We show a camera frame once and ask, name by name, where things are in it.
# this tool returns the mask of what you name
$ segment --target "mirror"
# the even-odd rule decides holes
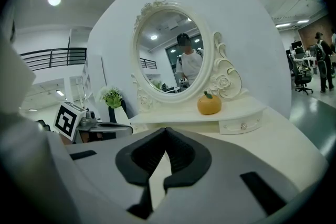
[[[142,73],[155,89],[176,94],[196,80],[204,58],[203,40],[187,15],[172,9],[153,14],[136,43]]]

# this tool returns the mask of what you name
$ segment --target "white curved wall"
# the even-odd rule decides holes
[[[130,43],[135,18],[154,0],[116,0],[101,16],[88,42],[89,54],[101,54],[107,84],[121,88],[136,113],[136,89],[130,74]],[[192,7],[220,31],[226,53],[251,94],[288,117],[290,74],[278,30],[259,0],[174,0]]]

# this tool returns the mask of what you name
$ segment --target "white flower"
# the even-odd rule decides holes
[[[97,93],[96,102],[105,101],[106,97],[112,92],[117,93],[120,96],[120,100],[122,99],[122,96],[120,95],[120,90],[117,87],[103,86]]]

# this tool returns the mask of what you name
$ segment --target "white shirt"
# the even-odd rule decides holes
[[[331,41],[336,46],[336,34],[332,34]]]
[[[204,50],[200,49],[202,56],[204,57]],[[196,50],[192,54],[185,54],[181,55],[182,66],[180,65],[179,59],[176,62],[176,72],[177,73],[184,73],[188,79],[189,84],[191,85],[198,73],[200,72],[203,58],[199,55]]]

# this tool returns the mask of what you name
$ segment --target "railing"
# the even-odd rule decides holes
[[[37,50],[21,54],[21,57],[33,71],[60,66],[83,65],[86,60],[86,48]]]
[[[158,69],[155,61],[140,58],[140,63],[143,68]]]

